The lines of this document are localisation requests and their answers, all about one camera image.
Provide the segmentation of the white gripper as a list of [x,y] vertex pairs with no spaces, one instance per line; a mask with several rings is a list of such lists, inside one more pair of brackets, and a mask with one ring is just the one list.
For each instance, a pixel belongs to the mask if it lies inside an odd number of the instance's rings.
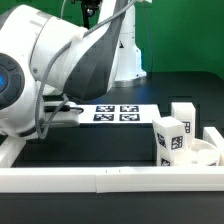
[[[44,103],[45,119],[42,127],[47,125],[47,121],[53,111],[60,105],[60,101],[48,101]],[[82,107],[76,103],[68,101],[54,116],[49,127],[76,127],[79,125],[79,115],[84,112]]]

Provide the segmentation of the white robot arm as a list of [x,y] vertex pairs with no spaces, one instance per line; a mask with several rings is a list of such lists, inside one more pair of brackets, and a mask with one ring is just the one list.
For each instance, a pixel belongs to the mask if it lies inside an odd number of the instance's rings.
[[42,138],[55,114],[44,87],[90,101],[146,75],[134,40],[135,2],[99,0],[97,25],[69,23],[20,5],[0,15],[0,135]]

